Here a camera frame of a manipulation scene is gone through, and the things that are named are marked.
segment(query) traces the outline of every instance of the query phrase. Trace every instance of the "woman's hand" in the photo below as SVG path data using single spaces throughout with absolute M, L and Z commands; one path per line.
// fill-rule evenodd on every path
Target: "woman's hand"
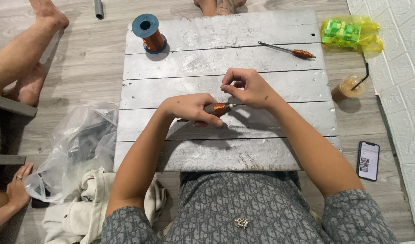
M 203 111 L 207 104 L 217 103 L 209 93 L 196 93 L 167 98 L 158 109 L 180 119 L 191 120 L 197 127 L 209 125 L 221 126 L 223 121 L 215 115 Z
M 12 182 L 7 185 L 6 194 L 9 197 L 9 202 L 7 204 L 14 206 L 18 210 L 28 204 L 31 199 L 24 188 L 24 180 L 30 174 L 32 167 L 33 163 L 27 163 L 21 166 L 13 176 Z
M 221 91 L 238 98 L 248 107 L 260 109 L 272 108 L 280 97 L 255 69 L 229 68 L 224 75 Z

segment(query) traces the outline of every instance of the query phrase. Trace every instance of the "wood laminate floor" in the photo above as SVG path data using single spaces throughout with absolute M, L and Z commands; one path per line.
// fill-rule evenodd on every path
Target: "wood laminate floor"
M 26 126 L 18 152 L 34 161 L 35 168 L 51 150 L 49 134 L 74 107 L 98 99 L 119 104 L 129 22 L 143 13 L 154 14 L 158 19 L 202 16 L 192 0 L 103 0 L 103 20 L 96 19 L 91 0 L 54 0 L 54 3 L 69 18 L 70 25 L 54 37 L 41 59 L 49 72 L 37 116 Z M 237 11 L 299 8 L 314 8 L 319 23 L 328 16 L 349 14 L 345 0 L 247 0 Z M 33 22 L 33 10 L 27 0 L 0 0 L 0 49 Z M 365 75 L 364 60 L 359 53 L 325 49 L 324 57 L 331 87 L 346 75 Z M 380 145 L 378 181 L 363 180 L 363 184 L 378 203 L 398 241 L 415 240 L 415 226 L 403 180 L 394 161 L 373 87 L 370 85 L 369 91 L 360 99 L 336 105 L 336 114 L 343 153 L 354 167 L 359 141 Z M 154 225 L 155 229 L 161 229 L 176 215 L 179 174 L 162 173 L 156 177 L 169 192 L 166 210 Z M 312 209 L 322 215 L 323 197 L 304 172 L 300 173 L 300 178 L 303 195 Z M 28 207 L 18 213 L 9 225 L 10 230 L 6 230 L 4 242 L 42 243 L 46 236 L 41 223 L 44 212 L 44 209 Z

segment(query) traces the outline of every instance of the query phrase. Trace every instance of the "gray patterned shirt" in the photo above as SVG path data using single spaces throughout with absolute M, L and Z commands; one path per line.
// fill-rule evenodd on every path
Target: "gray patterned shirt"
M 322 227 L 287 172 L 181 174 L 179 210 L 165 243 L 398 243 L 375 201 L 362 190 L 325 198 Z M 238 228 L 237 218 L 249 219 Z M 103 223 L 103 244 L 161 243 L 144 212 L 124 207 Z

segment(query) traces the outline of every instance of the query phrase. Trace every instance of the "white painted wood plank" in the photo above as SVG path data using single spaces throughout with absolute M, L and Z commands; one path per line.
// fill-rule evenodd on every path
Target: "white painted wood plank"
M 159 30 L 167 38 L 168 51 L 257 46 L 259 40 L 271 44 L 321 40 L 313 9 L 165 19 L 159 21 Z M 143 40 L 134 35 L 129 23 L 125 54 L 135 53 L 146 51 Z
M 260 73 L 288 103 L 331 101 L 326 70 Z M 120 109 L 158 108 L 168 97 L 209 92 L 218 102 L 242 104 L 220 90 L 222 75 L 124 80 Z
M 123 80 L 224 75 L 230 67 L 258 72 L 325 69 L 320 43 L 282 47 L 306 50 L 316 58 L 301 59 L 265 46 L 132 54 L 125 55 Z
M 341 149 L 339 137 L 327 137 Z M 117 172 L 133 141 L 117 142 Z M 166 141 L 156 171 L 302 170 L 286 138 Z
M 322 136 L 338 136 L 333 102 L 290 104 Z M 135 141 L 156 108 L 119 111 L 117 141 Z M 237 106 L 221 119 L 226 125 L 196 128 L 190 122 L 175 119 L 166 140 L 276 138 L 285 137 L 276 119 L 266 110 Z

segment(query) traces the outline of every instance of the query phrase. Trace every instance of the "plastic cup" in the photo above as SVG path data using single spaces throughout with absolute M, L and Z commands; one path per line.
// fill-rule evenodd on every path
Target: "plastic cup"
M 367 91 L 367 81 L 363 81 L 352 91 L 352 88 L 360 81 L 354 75 L 343 78 L 340 84 L 331 91 L 332 100 L 339 103 L 347 98 L 355 98 L 364 94 Z

